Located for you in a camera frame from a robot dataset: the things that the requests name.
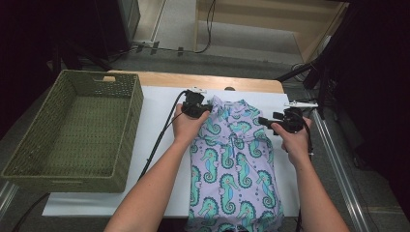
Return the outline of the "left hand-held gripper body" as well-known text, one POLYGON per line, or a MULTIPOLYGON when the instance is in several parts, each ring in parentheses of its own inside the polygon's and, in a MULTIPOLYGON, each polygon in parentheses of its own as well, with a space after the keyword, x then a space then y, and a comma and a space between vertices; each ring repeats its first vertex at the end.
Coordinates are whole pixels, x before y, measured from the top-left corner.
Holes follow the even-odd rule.
POLYGON ((203 104, 205 90, 199 88, 191 88, 185 91, 186 99, 182 105, 182 112, 191 118, 199 118, 206 109, 207 104, 203 104))

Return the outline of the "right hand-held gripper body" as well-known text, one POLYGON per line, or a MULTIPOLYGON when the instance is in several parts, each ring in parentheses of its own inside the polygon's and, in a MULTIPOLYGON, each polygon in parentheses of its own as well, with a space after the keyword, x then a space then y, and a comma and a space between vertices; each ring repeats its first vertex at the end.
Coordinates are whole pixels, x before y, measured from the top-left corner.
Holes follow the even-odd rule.
POLYGON ((282 119, 284 125, 282 127, 290 133, 296 133, 305 127, 306 122, 303 119, 303 108, 314 109, 318 107, 318 104, 292 101, 284 106, 284 117, 282 119))

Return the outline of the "purple seahorse print baby suit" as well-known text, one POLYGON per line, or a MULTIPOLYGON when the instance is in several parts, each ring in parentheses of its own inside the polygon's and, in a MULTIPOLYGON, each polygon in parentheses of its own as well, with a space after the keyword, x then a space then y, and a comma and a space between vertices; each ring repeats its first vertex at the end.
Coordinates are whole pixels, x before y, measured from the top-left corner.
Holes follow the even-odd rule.
POLYGON ((246 101, 210 100, 190 145, 187 232, 278 232, 284 218, 272 141, 246 101))

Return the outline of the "green woven basket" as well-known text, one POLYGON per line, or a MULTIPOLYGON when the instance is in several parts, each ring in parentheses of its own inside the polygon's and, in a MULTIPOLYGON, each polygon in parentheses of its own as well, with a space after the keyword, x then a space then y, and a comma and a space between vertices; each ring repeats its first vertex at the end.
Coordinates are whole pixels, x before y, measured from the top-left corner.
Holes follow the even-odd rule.
POLYGON ((46 192, 124 191, 143 100, 135 73, 60 72, 1 177, 46 192))

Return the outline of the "person's left hand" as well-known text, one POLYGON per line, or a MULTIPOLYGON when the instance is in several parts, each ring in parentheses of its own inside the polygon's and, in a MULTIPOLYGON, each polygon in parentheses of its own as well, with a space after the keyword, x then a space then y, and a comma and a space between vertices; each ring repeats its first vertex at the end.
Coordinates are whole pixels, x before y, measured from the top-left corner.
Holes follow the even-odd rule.
POLYGON ((172 122, 174 142, 180 145, 190 145, 190 143, 196 138, 202 124, 209 117, 209 114, 209 111, 205 111, 198 119, 191 118, 182 112, 182 105, 178 103, 172 122))

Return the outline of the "person's right hand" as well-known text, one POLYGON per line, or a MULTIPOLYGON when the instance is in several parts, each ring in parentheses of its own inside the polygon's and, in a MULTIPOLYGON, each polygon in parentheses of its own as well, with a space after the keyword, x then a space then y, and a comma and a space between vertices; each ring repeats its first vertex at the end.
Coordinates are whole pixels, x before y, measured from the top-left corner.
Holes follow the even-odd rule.
POLYGON ((290 133, 278 123, 273 123, 271 127, 282 138, 282 149, 288 153, 289 160, 295 167, 309 162, 308 133, 305 129, 290 133))

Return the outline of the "black tripod stand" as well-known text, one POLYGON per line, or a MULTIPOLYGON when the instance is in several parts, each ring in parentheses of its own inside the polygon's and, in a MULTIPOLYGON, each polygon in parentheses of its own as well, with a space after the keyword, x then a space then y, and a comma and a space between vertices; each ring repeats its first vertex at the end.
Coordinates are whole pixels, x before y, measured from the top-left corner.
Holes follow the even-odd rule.
POLYGON ((324 107, 330 80, 330 66, 328 64, 330 58, 331 51, 325 49, 311 62, 303 64, 300 68, 296 68, 295 70, 276 78, 276 81, 282 83, 298 74, 308 72, 307 77, 303 81, 303 86, 307 90, 312 90, 317 83, 320 84, 317 96, 317 112, 321 120, 325 119, 324 107))

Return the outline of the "light wooden shelf unit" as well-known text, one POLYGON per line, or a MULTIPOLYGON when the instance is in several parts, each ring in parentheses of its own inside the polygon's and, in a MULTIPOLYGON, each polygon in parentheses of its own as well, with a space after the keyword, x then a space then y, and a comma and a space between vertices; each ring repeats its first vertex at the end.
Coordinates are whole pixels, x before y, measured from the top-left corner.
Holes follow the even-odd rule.
POLYGON ((206 25, 214 25, 213 45, 281 54, 285 61, 316 58, 338 28, 344 0, 194 0, 195 47, 206 43, 206 25))

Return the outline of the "dark cabinet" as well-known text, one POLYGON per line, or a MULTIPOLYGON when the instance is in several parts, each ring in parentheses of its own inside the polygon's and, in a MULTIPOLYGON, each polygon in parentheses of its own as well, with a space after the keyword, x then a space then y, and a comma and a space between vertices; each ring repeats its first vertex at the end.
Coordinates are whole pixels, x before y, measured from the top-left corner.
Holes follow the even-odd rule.
POLYGON ((96 0, 108 56, 131 48, 140 20, 138 0, 96 0))

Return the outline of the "long metal floor rail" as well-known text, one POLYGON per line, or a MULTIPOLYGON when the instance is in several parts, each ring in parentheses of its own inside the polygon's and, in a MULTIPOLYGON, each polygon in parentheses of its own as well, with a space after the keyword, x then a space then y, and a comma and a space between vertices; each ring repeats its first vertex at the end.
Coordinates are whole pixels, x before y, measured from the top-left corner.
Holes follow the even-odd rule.
POLYGON ((345 168, 338 155, 335 142, 331 138, 331 134, 326 122, 321 119, 319 113, 316 110, 313 111, 312 116, 322 138, 330 164, 336 175, 337 183, 343 196, 345 206, 349 212, 356 232, 371 232, 359 198, 357 197, 353 185, 351 184, 347 176, 345 168))

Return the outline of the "short metal floor rail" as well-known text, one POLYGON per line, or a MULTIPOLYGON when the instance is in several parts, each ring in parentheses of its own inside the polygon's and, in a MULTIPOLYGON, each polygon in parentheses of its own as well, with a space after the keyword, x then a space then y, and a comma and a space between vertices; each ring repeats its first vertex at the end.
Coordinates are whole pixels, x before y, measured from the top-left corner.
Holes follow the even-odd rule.
POLYGON ((6 214, 10 204, 12 203, 16 192, 18 191, 18 186, 10 182, 6 182, 0 188, 0 221, 6 214))

